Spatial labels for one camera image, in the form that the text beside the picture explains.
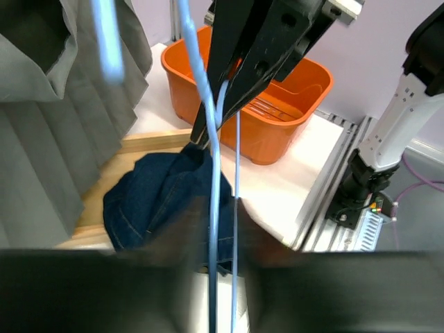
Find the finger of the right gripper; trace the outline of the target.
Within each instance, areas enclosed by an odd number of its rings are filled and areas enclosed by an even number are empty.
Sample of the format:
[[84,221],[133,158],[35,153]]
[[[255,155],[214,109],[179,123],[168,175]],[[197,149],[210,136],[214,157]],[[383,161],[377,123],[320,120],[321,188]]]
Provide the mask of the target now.
[[272,1],[213,1],[208,8],[213,20],[207,77],[215,99],[219,98],[222,84],[228,82],[217,129],[271,81],[270,62],[254,50],[254,43],[272,4]]

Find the wooden clothes rack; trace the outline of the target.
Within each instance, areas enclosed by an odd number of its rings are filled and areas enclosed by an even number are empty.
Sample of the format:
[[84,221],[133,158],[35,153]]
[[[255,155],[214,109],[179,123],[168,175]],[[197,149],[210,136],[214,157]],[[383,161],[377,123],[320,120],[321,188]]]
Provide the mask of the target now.
[[142,167],[141,160],[179,153],[189,143],[190,129],[166,130],[127,135],[121,148],[102,167],[98,181],[82,196],[84,210],[76,222],[72,237],[57,249],[112,249],[103,222],[103,197],[127,173]]

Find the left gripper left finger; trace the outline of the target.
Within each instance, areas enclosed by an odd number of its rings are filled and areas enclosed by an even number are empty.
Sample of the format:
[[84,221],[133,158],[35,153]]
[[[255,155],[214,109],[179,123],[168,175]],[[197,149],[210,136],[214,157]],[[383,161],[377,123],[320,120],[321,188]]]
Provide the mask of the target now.
[[137,250],[2,250],[1,331],[188,332],[206,204]]

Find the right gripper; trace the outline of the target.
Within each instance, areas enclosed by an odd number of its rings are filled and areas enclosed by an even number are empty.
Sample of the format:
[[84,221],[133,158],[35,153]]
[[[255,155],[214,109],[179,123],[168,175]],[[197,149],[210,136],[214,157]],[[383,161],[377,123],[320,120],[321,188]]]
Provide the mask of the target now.
[[365,1],[217,1],[216,83],[228,80],[223,120],[272,80],[282,82],[334,22],[351,25]]

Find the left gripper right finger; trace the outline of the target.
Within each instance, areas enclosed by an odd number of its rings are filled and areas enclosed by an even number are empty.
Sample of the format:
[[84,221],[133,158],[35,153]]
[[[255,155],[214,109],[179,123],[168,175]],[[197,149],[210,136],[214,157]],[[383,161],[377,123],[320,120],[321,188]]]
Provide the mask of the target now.
[[442,332],[443,255],[294,251],[239,205],[251,332]]

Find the grey pleated skirt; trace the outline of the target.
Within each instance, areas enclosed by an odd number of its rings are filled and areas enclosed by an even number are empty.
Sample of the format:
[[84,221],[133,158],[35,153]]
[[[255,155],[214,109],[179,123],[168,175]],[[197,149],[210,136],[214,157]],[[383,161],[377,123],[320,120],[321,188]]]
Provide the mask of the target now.
[[1,247],[51,247],[120,149],[152,53],[133,4],[116,3],[125,78],[101,71],[88,1],[1,2]]

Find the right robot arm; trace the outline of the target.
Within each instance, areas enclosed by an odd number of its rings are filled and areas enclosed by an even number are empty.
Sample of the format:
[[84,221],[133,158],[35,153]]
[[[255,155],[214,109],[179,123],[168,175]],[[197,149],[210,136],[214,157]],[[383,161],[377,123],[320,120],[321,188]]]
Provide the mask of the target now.
[[[196,30],[180,1],[180,21],[201,98],[191,132],[215,146],[218,129],[272,80],[284,80],[334,22],[351,24],[362,1],[214,1],[210,56],[203,62]],[[370,194],[388,187],[405,148],[443,107],[443,8],[411,34],[398,88],[372,133],[353,150],[326,217],[354,228]]]

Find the aluminium rail base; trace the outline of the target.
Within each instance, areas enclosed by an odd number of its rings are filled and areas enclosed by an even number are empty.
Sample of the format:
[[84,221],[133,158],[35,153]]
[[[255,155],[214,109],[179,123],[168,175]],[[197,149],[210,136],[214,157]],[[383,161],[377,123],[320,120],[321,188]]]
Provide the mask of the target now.
[[309,252],[373,251],[384,215],[373,212],[370,201],[382,197],[396,168],[371,175],[357,159],[356,149],[376,119],[366,116],[353,123],[336,114],[323,118],[342,132],[302,205],[298,228],[288,244]]

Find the orange plastic basket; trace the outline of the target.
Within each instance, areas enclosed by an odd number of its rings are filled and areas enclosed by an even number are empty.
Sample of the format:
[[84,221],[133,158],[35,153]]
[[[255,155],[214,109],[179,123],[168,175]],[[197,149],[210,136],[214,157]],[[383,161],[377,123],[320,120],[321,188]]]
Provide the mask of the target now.
[[[193,124],[200,97],[184,41],[179,40],[163,50],[161,62],[176,115]],[[305,129],[333,85],[329,70],[307,58],[282,82],[272,81],[241,109],[241,155],[258,165],[277,162]]]

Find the dark blue denim skirt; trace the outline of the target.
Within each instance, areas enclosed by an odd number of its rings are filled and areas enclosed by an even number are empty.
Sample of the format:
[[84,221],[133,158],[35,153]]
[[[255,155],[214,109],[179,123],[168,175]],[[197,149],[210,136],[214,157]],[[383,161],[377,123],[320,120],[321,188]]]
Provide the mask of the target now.
[[116,251],[147,244],[193,199],[209,198],[212,156],[195,144],[140,161],[103,197],[103,222]]

